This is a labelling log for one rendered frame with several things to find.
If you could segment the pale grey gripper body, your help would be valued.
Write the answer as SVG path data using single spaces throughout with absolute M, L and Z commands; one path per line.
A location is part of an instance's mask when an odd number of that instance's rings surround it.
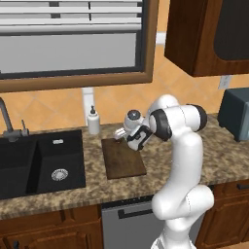
M 125 130 L 123 127 L 117 129 L 117 130 L 114 132 L 114 138 L 115 138 L 115 137 L 127 138 L 127 132 L 126 132 L 126 130 Z

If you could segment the brown wooden cutting board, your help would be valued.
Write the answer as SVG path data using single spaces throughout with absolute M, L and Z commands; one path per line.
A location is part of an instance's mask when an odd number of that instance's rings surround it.
M 102 139 L 101 145 L 108 180 L 147 174 L 140 153 L 131 150 L 124 139 Z

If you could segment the white soap dispenser bottle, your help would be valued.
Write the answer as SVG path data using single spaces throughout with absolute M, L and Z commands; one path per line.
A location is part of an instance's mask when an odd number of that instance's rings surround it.
M 94 106 L 90 107 L 89 114 L 87 116 L 89 133 L 92 135 L 100 132 L 100 118 Z

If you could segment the black double sink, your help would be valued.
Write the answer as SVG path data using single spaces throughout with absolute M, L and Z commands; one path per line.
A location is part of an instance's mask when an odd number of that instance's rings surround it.
M 0 138 L 0 200 L 86 186 L 83 136 L 78 130 Z

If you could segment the grey dishwasher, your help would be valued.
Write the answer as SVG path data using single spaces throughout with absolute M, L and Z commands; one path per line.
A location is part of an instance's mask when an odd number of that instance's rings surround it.
M 120 219 L 118 211 L 152 209 L 148 215 Z M 204 213 L 201 201 L 154 195 L 101 205 L 104 249 L 196 249 Z

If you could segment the wood-framed window with blinds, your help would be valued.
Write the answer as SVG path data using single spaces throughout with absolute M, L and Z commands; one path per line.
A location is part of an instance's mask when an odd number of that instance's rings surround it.
M 0 0 L 0 92 L 150 83 L 159 0 Z

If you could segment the brown wooden drawer front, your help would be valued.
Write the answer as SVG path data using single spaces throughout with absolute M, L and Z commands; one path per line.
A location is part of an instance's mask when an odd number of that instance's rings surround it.
M 249 197 L 249 189 L 239 190 L 236 187 L 237 184 L 249 185 L 249 179 L 215 185 L 213 187 L 215 203 L 220 205 L 223 201 L 234 201 L 235 199 L 238 199 L 240 197 Z
M 70 208 L 66 210 L 23 216 L 9 220 L 0 220 L 0 234 L 36 230 L 46 227 L 86 223 L 96 221 L 101 217 L 98 204 Z

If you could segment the grey metal tap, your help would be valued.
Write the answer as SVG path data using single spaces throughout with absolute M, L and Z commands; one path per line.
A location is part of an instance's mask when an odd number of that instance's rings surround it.
M 1 97 L 0 97 L 0 110 L 2 112 L 3 119 L 7 127 L 7 129 L 3 132 L 3 136 L 5 138 L 7 138 L 10 142 L 16 142 L 20 137 L 29 135 L 29 130 L 25 126 L 24 121 L 21 121 L 23 129 L 13 128 L 7 107 L 5 105 L 4 100 Z

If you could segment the brown wooden cupboard door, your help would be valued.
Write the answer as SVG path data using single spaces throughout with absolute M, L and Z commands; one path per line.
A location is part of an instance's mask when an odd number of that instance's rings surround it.
M 205 213 L 197 239 L 197 249 L 219 249 L 242 241 L 249 230 L 249 197 L 216 199 Z
M 0 238 L 0 249 L 103 249 L 101 221 L 73 226 L 27 231 Z

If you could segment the dark grey toaster oven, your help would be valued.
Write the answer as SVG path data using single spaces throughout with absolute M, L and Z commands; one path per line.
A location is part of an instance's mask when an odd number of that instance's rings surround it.
M 217 120 L 236 142 L 249 140 L 249 88 L 226 89 Z

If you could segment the small white wall plate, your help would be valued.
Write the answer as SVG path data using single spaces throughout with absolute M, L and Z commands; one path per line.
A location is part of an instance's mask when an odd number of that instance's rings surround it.
M 165 32 L 158 32 L 156 35 L 156 44 L 157 45 L 164 45 L 166 39 L 166 33 Z

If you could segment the white wall socket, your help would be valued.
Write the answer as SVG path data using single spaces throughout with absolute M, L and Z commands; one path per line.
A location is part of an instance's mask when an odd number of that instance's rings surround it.
M 231 75 L 224 75 L 220 77 L 218 89 L 227 89 L 230 86 Z

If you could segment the dark wooden wall cupboard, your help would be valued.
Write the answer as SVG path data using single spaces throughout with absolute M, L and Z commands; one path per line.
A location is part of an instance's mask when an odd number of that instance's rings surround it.
M 249 0 L 170 0 L 164 56 L 193 77 L 249 73 Z

